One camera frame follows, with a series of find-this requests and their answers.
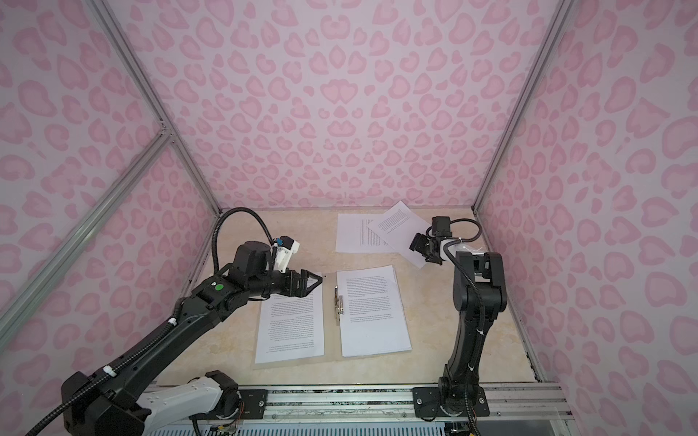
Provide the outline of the text sheet back overlapping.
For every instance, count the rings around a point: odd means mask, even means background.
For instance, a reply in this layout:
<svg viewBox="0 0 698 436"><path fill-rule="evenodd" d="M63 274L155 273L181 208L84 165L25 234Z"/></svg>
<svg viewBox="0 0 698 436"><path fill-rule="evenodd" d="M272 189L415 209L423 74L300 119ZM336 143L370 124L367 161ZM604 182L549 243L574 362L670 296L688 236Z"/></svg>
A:
<svg viewBox="0 0 698 436"><path fill-rule="evenodd" d="M429 223L411 211L403 202L394 205L369 223L368 227L417 269L426 265L425 258L412 251L410 245L416 234L425 232Z"/></svg>

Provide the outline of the large text sheet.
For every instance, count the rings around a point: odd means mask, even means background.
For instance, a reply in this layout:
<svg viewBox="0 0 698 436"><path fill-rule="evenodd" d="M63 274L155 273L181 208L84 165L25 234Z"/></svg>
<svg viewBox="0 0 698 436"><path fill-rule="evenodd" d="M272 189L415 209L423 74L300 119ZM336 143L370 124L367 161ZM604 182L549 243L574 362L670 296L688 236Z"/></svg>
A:
<svg viewBox="0 0 698 436"><path fill-rule="evenodd" d="M261 303L257 365L311 359L325 355L323 287L302 298L272 295Z"/></svg>

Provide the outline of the beige paper folder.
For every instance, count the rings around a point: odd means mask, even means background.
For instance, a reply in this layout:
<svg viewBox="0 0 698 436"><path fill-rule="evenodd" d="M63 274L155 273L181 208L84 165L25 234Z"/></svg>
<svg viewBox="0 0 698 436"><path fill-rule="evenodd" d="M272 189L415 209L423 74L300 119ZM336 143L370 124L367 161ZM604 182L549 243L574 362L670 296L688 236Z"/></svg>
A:
<svg viewBox="0 0 698 436"><path fill-rule="evenodd" d="M325 355L311 359L301 359L281 363L271 363L262 366L283 366L296 361L337 361L340 359L350 359L342 356L339 315L343 313L343 303L338 296L336 274L328 277L329 283L322 285L324 302L324 323L325 323Z"/></svg>

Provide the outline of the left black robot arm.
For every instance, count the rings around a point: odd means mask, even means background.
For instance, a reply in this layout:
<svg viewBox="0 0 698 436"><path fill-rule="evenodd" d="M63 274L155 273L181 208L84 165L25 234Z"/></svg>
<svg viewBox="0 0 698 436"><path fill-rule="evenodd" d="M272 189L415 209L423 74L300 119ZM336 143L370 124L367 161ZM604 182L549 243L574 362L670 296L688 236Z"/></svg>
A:
<svg viewBox="0 0 698 436"><path fill-rule="evenodd" d="M144 398L156 377L200 337L250 301L277 294L301 299L323 283L319 274L277 265L293 254L284 236L267 243L248 241L227 265L192 294L179 299L172 314L135 346L91 375L75 372L61 386L58 416L72 435L145 435L169 418L197 420L207 415L239 419L244 410L237 383L215 370L176 388L176 397L157 406Z"/></svg>

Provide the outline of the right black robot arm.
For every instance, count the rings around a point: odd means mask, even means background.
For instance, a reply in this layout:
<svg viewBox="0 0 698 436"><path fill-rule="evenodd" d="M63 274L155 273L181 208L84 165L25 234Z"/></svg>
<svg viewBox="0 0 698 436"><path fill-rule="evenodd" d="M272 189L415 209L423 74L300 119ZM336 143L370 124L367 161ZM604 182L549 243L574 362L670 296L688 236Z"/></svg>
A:
<svg viewBox="0 0 698 436"><path fill-rule="evenodd" d="M471 218L436 216L425 233L417 234L410 249L429 263L454 265L453 302L458 312L454 350L436 388L414 388L414 414L424 421L438 417L465 417L475 421L490 414L485 390L480 386L479 367L485 338L506 309L507 294L504 261L495 252L458 251L462 243L476 238L456 238L452 226L470 223L479 237L483 228Z"/></svg>

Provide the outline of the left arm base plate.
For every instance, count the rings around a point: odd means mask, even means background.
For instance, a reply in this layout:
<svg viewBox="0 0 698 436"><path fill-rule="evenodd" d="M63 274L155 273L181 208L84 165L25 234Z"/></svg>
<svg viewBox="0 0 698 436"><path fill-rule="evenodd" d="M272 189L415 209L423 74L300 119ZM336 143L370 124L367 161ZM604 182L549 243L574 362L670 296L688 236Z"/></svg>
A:
<svg viewBox="0 0 698 436"><path fill-rule="evenodd" d="M222 420L261 420L264 417L268 390L229 390L222 394L214 415Z"/></svg>

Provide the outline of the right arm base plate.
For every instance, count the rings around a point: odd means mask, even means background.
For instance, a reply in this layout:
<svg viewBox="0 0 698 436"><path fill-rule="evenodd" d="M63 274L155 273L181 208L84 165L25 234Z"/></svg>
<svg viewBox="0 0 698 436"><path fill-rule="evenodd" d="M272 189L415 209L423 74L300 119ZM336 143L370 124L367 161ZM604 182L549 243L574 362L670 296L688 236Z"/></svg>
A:
<svg viewBox="0 0 698 436"><path fill-rule="evenodd" d="M485 390L481 386L476 386L476 390L467 395L442 394L435 386L416 387L412 388L411 392L414 415L426 421L436 418L466 419L467 405L471 406L476 418L488 417L491 414Z"/></svg>

